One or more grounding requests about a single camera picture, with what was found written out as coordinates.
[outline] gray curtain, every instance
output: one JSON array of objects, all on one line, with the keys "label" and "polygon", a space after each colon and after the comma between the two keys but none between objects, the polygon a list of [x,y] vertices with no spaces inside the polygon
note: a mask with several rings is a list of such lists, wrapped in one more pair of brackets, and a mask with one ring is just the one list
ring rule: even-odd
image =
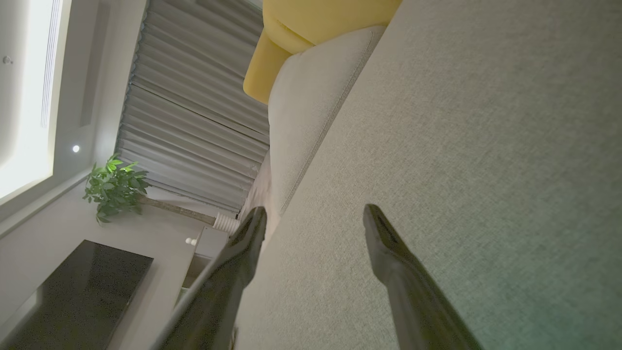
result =
[{"label": "gray curtain", "polygon": [[157,187],[239,211],[269,147],[267,106],[242,90],[261,30],[261,13],[244,0],[151,1],[121,158]]}]

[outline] foliage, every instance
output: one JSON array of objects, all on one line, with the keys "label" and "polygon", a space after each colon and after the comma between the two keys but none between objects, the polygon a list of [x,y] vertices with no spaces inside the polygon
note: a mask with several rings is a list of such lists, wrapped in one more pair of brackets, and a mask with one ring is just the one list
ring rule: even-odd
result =
[{"label": "foliage", "polygon": [[86,195],[82,198],[98,204],[95,219],[100,225],[102,222],[110,222],[109,217],[120,212],[133,211],[140,214],[138,198],[146,195],[145,188],[149,187],[145,182],[147,172],[132,169],[138,162],[118,168],[123,162],[116,159],[117,156],[113,154],[102,168],[97,168],[95,163],[86,180]]}]

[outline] white ribbed pot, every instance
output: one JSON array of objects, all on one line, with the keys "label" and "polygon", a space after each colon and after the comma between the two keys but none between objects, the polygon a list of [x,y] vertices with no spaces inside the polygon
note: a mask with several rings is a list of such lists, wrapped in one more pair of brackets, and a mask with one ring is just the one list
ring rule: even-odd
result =
[{"label": "white ribbed pot", "polygon": [[216,221],[214,222],[214,228],[216,230],[225,231],[228,234],[234,234],[239,227],[239,220],[236,220],[227,215],[218,213]]}]

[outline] television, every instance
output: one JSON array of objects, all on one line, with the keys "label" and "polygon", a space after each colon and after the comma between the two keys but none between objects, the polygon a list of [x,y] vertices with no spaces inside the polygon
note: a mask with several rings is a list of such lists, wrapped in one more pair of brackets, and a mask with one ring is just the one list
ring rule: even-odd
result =
[{"label": "television", "polygon": [[0,349],[106,349],[152,262],[84,240],[0,326]]}]

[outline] yellow cushion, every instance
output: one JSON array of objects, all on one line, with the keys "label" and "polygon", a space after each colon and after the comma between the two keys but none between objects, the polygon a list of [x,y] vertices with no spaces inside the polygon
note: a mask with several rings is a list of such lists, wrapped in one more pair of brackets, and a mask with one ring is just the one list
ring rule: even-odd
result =
[{"label": "yellow cushion", "polygon": [[273,43],[265,30],[262,31],[244,77],[244,92],[255,100],[268,104],[274,80],[285,60],[291,55]]},{"label": "yellow cushion", "polygon": [[292,53],[347,32],[389,24],[401,0],[264,0],[264,27]]},{"label": "yellow cushion", "polygon": [[264,9],[263,14],[264,31],[268,34],[270,40],[275,43],[278,42],[278,45],[286,51],[289,51],[291,54],[297,54],[314,46],[284,26],[283,23],[271,15],[269,10]]}]

